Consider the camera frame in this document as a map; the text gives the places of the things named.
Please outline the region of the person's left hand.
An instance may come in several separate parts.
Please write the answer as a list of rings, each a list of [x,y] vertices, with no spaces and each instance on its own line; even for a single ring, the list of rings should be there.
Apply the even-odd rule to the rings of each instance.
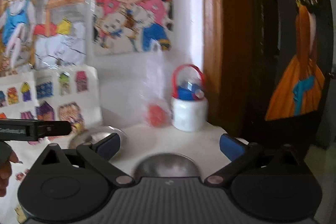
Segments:
[[[0,166],[0,196],[4,197],[7,192],[9,179],[12,175],[11,163],[18,163],[17,154],[10,145],[1,141],[1,166]]]

